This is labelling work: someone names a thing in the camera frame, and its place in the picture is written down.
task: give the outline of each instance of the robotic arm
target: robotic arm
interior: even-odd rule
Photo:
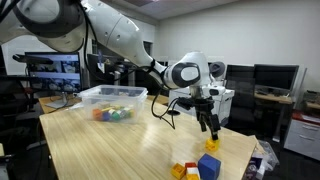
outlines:
[[[12,1],[0,0],[5,8]],[[165,67],[150,57],[143,47],[139,28],[127,17],[100,0],[21,0],[5,18],[0,15],[0,45],[21,35],[33,35],[39,41],[60,52],[78,51],[86,34],[86,16],[92,22],[89,37],[146,68],[156,81],[167,89],[190,87],[201,129],[206,125],[217,139],[219,121],[211,114],[211,96],[221,95],[225,89],[211,85],[208,62],[204,54],[190,52],[179,62]]]

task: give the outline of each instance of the desk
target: desk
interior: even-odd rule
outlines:
[[[55,111],[56,109],[55,108],[51,108],[51,107],[48,107],[46,106],[46,104],[48,103],[51,103],[52,101],[55,101],[55,100],[58,100],[58,99],[61,99],[61,96],[53,96],[53,97],[43,97],[43,98],[39,98],[39,103],[40,103],[40,106],[42,108],[42,111],[44,114],[48,114],[50,112],[53,112]],[[81,102],[80,99],[78,98],[72,98],[69,100],[69,102],[71,102],[71,104],[75,104],[75,103],[78,103],[78,102]],[[56,111],[62,111],[62,110],[65,110],[69,107],[63,107],[63,108],[60,108]]]
[[[254,93],[254,97],[257,99],[275,101],[280,104],[292,104],[291,97],[286,97],[286,96],[275,96],[273,94],[263,95],[263,94]]]
[[[280,128],[281,128],[281,124],[282,124],[282,119],[284,117],[284,112],[286,110],[286,107],[293,103],[291,97],[275,96],[273,94],[263,95],[263,94],[258,94],[258,93],[254,93],[254,97],[257,99],[274,101],[274,102],[278,102],[278,103],[282,104],[279,120],[278,120],[277,127],[276,127],[276,131],[274,132],[274,135],[272,138],[273,141],[280,142]]]
[[[153,95],[148,95],[147,99],[153,101],[153,99],[155,98],[156,96],[153,96]],[[162,95],[159,95],[157,100],[156,100],[157,103],[160,103],[162,105],[165,105],[165,104],[168,104],[169,102],[169,98],[166,97],[166,96],[162,96]]]
[[[83,108],[40,116],[57,176],[64,179],[175,179],[175,163],[198,161],[205,153],[210,132],[202,133],[195,117],[175,117],[176,130],[150,112],[146,100],[137,124],[108,123],[85,119]],[[156,103],[155,112],[166,106]],[[241,179],[256,141],[222,128],[217,152],[220,180]]]
[[[319,109],[320,110],[320,105],[317,104],[317,103],[307,102],[307,107],[308,108],[312,108],[312,109]]]

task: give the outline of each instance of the computer monitor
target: computer monitor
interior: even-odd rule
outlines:
[[[237,78],[254,78],[254,67],[253,66],[240,66],[240,65],[228,65],[225,79],[228,77]]]
[[[32,89],[60,91],[63,92],[63,95],[82,90],[78,52],[26,52],[25,55],[47,58],[53,61],[53,64],[27,64],[29,76],[37,77],[37,79],[30,81]],[[48,106],[58,108],[65,103],[57,102]]]
[[[257,88],[291,91],[298,72],[296,65],[255,65]]]

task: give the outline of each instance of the red block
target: red block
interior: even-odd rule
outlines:
[[[102,111],[100,109],[93,109],[92,110],[92,117],[96,120],[101,120]]]
[[[187,168],[190,168],[190,167],[197,167],[197,164],[195,162],[186,162],[184,164],[184,167],[187,169]]]

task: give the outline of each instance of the plastic storage container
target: plastic storage container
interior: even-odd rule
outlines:
[[[82,91],[80,96],[90,120],[135,123],[147,93],[142,87],[100,85]]]
[[[267,141],[259,140],[259,144],[263,147],[264,151],[267,153],[268,155],[267,162],[268,164],[271,165],[272,167],[271,171],[273,171],[274,167],[279,164],[279,160],[276,154],[274,153],[271,145]]]

